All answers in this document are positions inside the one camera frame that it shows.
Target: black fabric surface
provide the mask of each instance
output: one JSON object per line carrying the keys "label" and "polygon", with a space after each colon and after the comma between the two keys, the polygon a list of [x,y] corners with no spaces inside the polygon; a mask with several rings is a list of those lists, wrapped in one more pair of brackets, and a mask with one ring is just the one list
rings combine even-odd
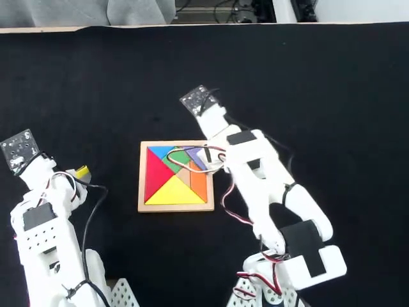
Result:
{"label": "black fabric surface", "polygon": [[[89,246],[142,307],[224,306],[258,251],[211,213],[138,214],[139,143],[201,139],[178,98],[220,88],[229,114],[293,148],[295,178],[334,226],[348,273],[302,291],[313,306],[403,306],[409,197],[409,24],[89,28],[0,35],[0,139],[30,128],[61,167],[87,164],[109,197]],[[26,192],[0,162],[0,289],[27,306],[10,210]],[[229,184],[215,176],[215,199]],[[81,238],[98,195],[72,215]],[[228,206],[245,213],[238,193]],[[290,218],[273,208],[279,226]]]}

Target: blue triangle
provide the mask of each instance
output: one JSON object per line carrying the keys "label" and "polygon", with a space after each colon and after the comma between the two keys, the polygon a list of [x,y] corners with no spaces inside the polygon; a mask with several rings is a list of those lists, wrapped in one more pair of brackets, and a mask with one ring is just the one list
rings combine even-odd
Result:
{"label": "blue triangle", "polygon": [[148,147],[160,160],[162,160],[174,146],[151,146]]}

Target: yellow connector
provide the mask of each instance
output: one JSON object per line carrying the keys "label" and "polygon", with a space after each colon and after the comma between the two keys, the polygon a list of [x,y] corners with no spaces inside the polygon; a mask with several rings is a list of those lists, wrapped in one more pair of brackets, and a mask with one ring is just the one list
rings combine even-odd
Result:
{"label": "yellow connector", "polygon": [[88,175],[89,175],[89,169],[88,169],[88,167],[86,165],[81,166],[79,169],[77,169],[75,171],[75,176],[78,179],[82,179],[82,178],[84,178],[85,176],[88,176]]}

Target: gray curtain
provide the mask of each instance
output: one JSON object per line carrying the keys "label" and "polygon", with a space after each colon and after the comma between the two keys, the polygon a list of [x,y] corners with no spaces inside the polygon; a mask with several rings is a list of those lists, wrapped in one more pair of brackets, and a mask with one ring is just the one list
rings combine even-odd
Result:
{"label": "gray curtain", "polygon": [[0,28],[168,24],[174,0],[0,0]]}

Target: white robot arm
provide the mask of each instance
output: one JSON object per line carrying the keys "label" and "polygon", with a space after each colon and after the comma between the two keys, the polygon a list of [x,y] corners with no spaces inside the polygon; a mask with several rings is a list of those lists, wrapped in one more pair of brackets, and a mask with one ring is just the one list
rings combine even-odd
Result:
{"label": "white robot arm", "polygon": [[[217,152],[202,150],[199,156],[209,169],[224,163],[247,205],[256,238],[270,249],[269,254],[291,257],[277,264],[280,284],[300,290],[346,274],[339,248],[324,245],[333,234],[330,221],[294,181],[264,134],[229,124],[226,109],[204,86],[182,97],[181,102],[195,116],[208,146],[226,149],[223,162]],[[303,222],[277,229],[269,213],[271,203],[282,203]],[[256,272],[259,264],[247,261],[245,270]]]}
{"label": "white robot arm", "polygon": [[39,151],[30,130],[1,145],[11,171],[30,189],[11,212],[30,306],[124,306],[127,301],[129,307],[138,307],[125,279],[118,281],[111,295],[96,251],[86,250],[84,265],[68,218],[85,202],[87,186],[96,187],[88,184],[91,175],[87,167],[58,170],[54,159]]}

